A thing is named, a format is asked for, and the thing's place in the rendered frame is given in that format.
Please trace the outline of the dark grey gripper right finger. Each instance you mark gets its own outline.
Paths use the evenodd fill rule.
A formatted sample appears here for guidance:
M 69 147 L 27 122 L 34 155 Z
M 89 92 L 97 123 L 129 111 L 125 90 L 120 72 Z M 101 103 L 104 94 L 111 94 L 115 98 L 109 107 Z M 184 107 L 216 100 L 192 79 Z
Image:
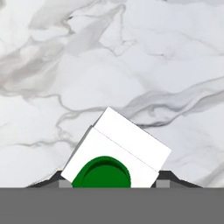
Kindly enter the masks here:
M 152 188 L 200 188 L 199 185 L 179 179 L 172 171 L 160 171 L 156 181 L 151 186 Z

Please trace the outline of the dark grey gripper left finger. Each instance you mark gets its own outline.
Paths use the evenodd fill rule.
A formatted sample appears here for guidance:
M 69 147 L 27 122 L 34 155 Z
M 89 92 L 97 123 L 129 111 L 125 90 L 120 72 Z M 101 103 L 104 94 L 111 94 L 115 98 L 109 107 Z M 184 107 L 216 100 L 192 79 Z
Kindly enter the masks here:
M 50 179 L 44 180 L 34 185 L 29 185 L 29 188 L 71 188 L 72 184 L 61 176 L 61 171 L 57 171 Z

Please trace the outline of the white carton with green cap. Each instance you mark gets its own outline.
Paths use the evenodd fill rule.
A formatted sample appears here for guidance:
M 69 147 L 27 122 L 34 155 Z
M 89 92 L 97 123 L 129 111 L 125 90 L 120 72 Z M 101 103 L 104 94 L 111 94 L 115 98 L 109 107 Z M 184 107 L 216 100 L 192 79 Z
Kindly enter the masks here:
M 61 176 L 73 187 L 149 188 L 171 150 L 112 108 L 77 144 Z

